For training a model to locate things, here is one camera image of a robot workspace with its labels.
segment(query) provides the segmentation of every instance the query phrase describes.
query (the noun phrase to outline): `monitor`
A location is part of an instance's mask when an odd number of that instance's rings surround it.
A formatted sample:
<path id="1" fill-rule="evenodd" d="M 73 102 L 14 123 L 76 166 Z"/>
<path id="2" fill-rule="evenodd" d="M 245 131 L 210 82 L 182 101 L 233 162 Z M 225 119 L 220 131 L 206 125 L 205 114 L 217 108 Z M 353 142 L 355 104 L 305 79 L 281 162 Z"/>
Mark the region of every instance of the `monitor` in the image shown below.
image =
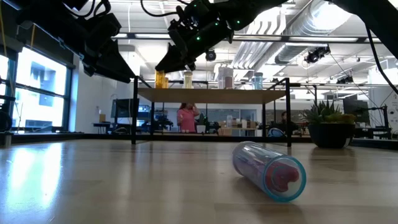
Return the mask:
<path id="1" fill-rule="evenodd" d="M 112 101 L 111 117 L 115 117 L 116 107 L 118 107 L 118 118 L 131 118 L 134 111 L 133 99 L 116 99 Z"/>
<path id="2" fill-rule="evenodd" d="M 343 100 L 343 107 L 345 114 L 353 114 L 356 116 L 355 122 L 370 123 L 368 102 L 346 98 Z"/>

